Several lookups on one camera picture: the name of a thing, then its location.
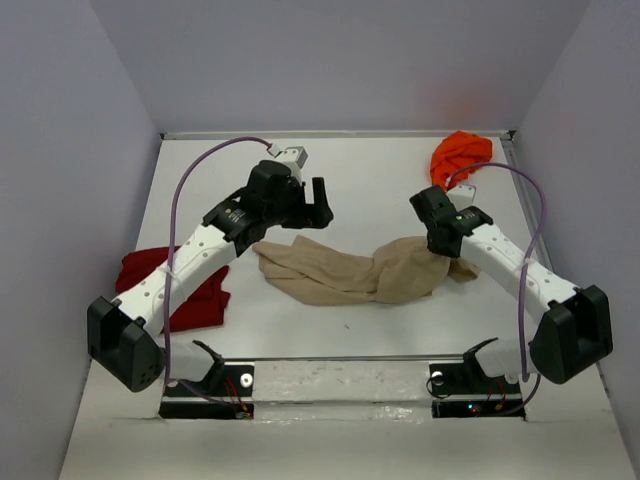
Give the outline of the beige t shirt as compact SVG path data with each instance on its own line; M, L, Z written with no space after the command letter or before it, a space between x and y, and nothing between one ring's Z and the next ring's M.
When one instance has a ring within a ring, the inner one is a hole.
M423 237L404 237L367 256L342 253L304 236L290 245L253 245L266 282L311 306L406 304L429 296L446 279L475 280L480 269L432 253Z

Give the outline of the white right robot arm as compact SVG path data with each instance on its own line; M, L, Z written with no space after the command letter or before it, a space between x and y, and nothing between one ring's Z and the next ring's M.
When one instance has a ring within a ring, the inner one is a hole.
M441 187L432 186L410 203L427 230L434 254L467 261L517 301L519 321L531 319L510 339L491 338L467 350L462 384L482 392L498 377L529 373L562 385L613 351L609 300L595 285L580 288L526 257L481 209L458 208Z

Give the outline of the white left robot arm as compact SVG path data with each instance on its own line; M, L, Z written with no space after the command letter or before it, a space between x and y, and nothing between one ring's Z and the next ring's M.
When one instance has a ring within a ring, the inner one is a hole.
M161 340L172 315L214 273L261 241L270 227L324 229L333 219L325 181L312 180L313 200L291 162L260 161L247 184L204 217L170 257L132 288L87 311L88 351L93 360L132 392L162 375L201 395L221 383L223 357L201 341Z

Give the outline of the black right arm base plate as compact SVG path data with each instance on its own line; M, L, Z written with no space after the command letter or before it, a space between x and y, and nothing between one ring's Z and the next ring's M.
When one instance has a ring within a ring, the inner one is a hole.
M526 417L518 383L468 376L463 363L430 364L425 387L435 419Z

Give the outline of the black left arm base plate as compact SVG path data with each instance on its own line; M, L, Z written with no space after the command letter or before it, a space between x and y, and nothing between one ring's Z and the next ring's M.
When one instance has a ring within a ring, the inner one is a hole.
M252 420L255 364L230 362L213 387L176 383L164 389L159 407L163 419Z

